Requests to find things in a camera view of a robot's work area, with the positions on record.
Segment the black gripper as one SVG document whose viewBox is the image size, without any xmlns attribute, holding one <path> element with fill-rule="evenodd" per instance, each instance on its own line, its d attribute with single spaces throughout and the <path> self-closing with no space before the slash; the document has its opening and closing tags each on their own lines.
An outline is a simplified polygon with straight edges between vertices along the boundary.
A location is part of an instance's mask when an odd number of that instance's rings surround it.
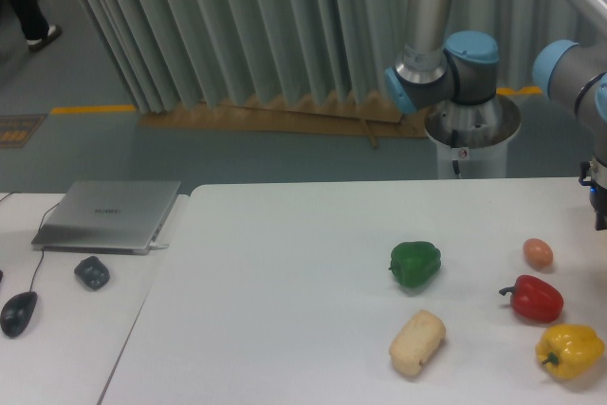
<svg viewBox="0 0 607 405">
<path fill-rule="evenodd" d="M 582 162 L 579 184 L 589 189 L 589 201 L 596 214 L 595 229 L 606 230 L 606 167 L 597 160 Z"/>
</svg>

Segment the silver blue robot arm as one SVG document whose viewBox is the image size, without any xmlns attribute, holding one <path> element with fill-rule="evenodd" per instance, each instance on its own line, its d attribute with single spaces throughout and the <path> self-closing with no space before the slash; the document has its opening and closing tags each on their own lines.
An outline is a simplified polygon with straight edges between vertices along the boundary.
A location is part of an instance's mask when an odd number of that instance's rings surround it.
<svg viewBox="0 0 607 405">
<path fill-rule="evenodd" d="M 461 177 L 463 163 L 487 167 L 487 151 L 514 137 L 521 124 L 516 105 L 497 93 L 499 50 L 479 31 L 445 34 L 451 0 L 408 0 L 405 46 L 385 72 L 396 107 L 431 114 L 425 131 L 444 164 L 440 175 Z M 597 230 L 606 227 L 606 42 L 582 46 L 558 40 L 532 67 L 533 82 L 594 137 L 593 155 L 581 163 L 579 184 L 588 188 Z"/>
</svg>

